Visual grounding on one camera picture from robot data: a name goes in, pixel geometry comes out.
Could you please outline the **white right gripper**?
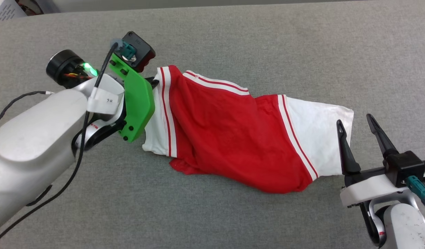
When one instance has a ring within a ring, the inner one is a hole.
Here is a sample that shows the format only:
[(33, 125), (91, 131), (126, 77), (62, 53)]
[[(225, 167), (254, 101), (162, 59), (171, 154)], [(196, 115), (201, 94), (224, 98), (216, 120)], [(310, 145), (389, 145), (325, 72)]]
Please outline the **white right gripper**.
[[(377, 123), (371, 114), (367, 114), (367, 122), (370, 131), (377, 138), (380, 151), (383, 157), (399, 154), (389, 137)], [(340, 161), (342, 175), (345, 177), (345, 188), (341, 190), (340, 198), (343, 206), (358, 205), (366, 201), (375, 201), (376, 203), (399, 201), (406, 203), (413, 208), (418, 208), (415, 196), (406, 187), (397, 188), (385, 175), (385, 168), (375, 168), (367, 170), (360, 175), (361, 167), (355, 161), (350, 145), (347, 143), (347, 132), (341, 120), (336, 122), (336, 130), (339, 143)], [(356, 182), (355, 174), (360, 177)]]

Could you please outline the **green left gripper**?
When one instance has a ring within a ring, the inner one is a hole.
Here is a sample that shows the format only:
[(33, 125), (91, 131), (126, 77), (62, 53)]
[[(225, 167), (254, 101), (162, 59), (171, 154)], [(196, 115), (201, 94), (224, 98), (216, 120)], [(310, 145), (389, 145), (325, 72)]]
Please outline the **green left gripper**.
[(60, 86), (83, 93), (90, 98), (98, 77), (102, 77), (94, 100), (89, 103), (90, 117), (86, 143), (100, 143), (119, 133), (128, 142), (138, 139), (155, 111), (152, 90), (159, 84), (156, 77), (142, 77), (115, 52), (106, 64), (113, 75), (95, 70), (70, 49), (53, 55), (46, 74)]

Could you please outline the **red and white shirt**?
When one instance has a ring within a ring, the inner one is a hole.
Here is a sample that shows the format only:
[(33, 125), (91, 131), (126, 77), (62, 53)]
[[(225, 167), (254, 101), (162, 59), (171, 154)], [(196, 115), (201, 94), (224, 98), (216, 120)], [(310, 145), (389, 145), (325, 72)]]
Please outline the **red and white shirt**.
[(303, 191), (341, 174), (336, 122), (350, 142), (353, 110), (285, 94), (254, 98), (236, 83), (176, 66), (157, 69), (155, 112), (142, 148), (186, 175), (212, 174), (258, 190)]

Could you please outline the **white equipment box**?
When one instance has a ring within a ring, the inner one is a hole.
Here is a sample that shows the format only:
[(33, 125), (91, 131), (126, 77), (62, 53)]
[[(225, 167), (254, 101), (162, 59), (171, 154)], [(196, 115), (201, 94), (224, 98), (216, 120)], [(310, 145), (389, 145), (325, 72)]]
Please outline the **white equipment box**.
[(15, 0), (0, 0), (0, 22), (26, 16), (27, 14)]

